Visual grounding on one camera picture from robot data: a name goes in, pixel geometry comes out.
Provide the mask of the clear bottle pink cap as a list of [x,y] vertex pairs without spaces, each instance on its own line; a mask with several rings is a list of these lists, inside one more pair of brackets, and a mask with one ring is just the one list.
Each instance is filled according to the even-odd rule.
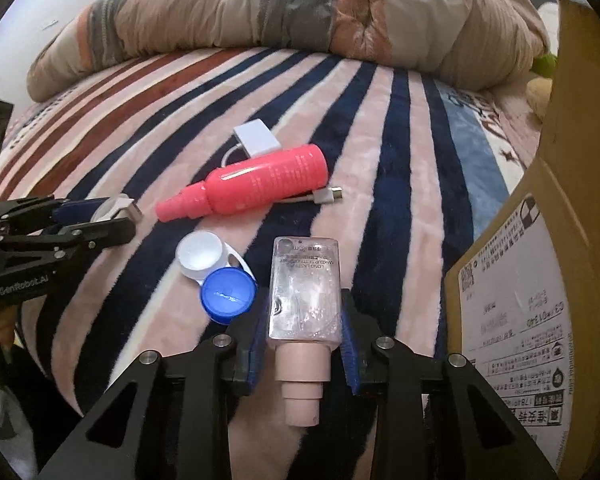
[[266,339],[275,353],[285,422],[320,422],[332,352],[342,341],[339,246],[325,237],[274,240]]

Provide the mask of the blue white lens case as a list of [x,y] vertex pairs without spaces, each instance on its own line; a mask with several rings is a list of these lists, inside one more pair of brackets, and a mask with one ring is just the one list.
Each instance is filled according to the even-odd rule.
[[216,234],[185,235],[176,246],[175,258],[182,274],[199,285],[201,305],[213,322],[227,326],[256,299],[258,285],[248,264]]

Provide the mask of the cardboard box with label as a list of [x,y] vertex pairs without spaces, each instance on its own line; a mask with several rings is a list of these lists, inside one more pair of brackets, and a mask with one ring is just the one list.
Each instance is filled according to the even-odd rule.
[[448,347],[562,479],[600,457],[600,18],[559,6],[540,144],[445,279]]

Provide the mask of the pink red spray bottle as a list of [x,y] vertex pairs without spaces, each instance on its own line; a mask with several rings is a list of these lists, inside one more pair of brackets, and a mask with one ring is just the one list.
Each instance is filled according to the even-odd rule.
[[156,215],[159,221],[169,222],[209,214],[240,214],[324,188],[327,181],[323,152],[314,144],[306,144],[216,168],[204,180],[158,203]]

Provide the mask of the white usb adapter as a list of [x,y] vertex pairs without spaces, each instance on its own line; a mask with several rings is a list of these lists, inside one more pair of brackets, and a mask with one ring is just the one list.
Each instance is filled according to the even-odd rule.
[[[220,166],[226,167],[230,158],[238,151],[247,158],[258,157],[280,151],[283,147],[276,135],[261,119],[255,119],[237,126],[233,130],[235,145],[223,155]],[[279,200],[279,204],[314,203],[317,205],[333,204],[343,199],[343,190],[338,186],[318,188],[312,192],[291,196]]]

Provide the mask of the striped plush blanket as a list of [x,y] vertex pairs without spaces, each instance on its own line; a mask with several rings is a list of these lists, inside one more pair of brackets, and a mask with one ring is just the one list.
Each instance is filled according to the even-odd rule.
[[0,202],[125,194],[143,217],[24,341],[87,411],[145,349],[213,336],[178,243],[209,231],[270,282],[277,237],[329,237],[355,307],[418,352],[445,345],[443,278],[524,166],[482,94],[336,55],[200,50],[114,66],[31,113],[0,157]]

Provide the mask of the mauve bed sheet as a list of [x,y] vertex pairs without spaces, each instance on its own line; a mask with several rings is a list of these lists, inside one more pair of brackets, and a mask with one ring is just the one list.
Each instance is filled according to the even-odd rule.
[[506,138],[524,169],[534,159],[542,128],[542,122],[534,114],[526,95],[527,84],[535,77],[534,73],[529,72],[513,82],[489,90]]

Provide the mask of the brown plush toy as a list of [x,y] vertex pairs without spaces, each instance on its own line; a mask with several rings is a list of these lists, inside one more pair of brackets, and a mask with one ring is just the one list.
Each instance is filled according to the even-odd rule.
[[553,81],[550,78],[535,77],[528,81],[526,98],[532,112],[542,122],[546,116]]

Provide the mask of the rolled beige quilt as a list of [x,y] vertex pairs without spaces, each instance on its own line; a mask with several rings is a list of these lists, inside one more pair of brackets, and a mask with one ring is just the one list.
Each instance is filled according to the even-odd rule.
[[550,40],[530,0],[96,0],[38,54],[27,90],[44,102],[130,58],[257,46],[418,70],[479,91],[528,73]]

